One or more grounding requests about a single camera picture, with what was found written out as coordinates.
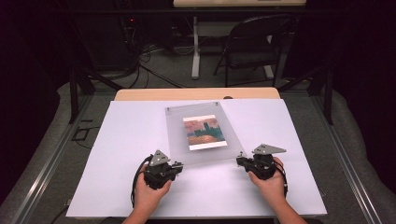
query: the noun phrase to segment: white desk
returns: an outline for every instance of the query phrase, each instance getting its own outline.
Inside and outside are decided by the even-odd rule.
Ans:
[[[247,88],[161,90],[160,93],[164,100],[169,100],[177,91],[181,91],[180,96],[174,95],[174,99],[205,95],[205,92],[220,98],[237,97],[238,92],[242,92],[243,98],[255,98],[260,95],[259,90],[273,94],[275,89],[251,90],[251,95],[246,95]],[[134,90],[122,91],[125,92],[133,94]],[[288,109],[283,100],[262,99],[264,97],[220,100],[220,103],[249,157],[252,156],[250,150],[260,143],[288,150],[278,157],[285,163],[289,182],[287,199],[296,211],[303,216],[327,214]],[[125,94],[116,99],[120,101],[112,102],[106,113],[68,217],[127,217],[132,210],[130,195],[134,173],[140,162],[157,148],[170,155],[164,109],[211,101],[155,101],[144,97],[149,101],[122,101],[127,100]],[[235,160],[226,160],[186,166],[151,218],[274,216],[244,168],[237,167]]]
[[[306,0],[174,0],[174,7],[303,7]],[[199,78],[200,50],[198,36],[226,36],[236,22],[202,22],[193,18],[194,56],[191,78]],[[268,77],[272,76],[270,66],[264,67]]]

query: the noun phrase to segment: picture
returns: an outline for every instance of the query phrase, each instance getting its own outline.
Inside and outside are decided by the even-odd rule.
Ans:
[[[183,121],[190,150],[227,146],[216,116],[184,118]]]

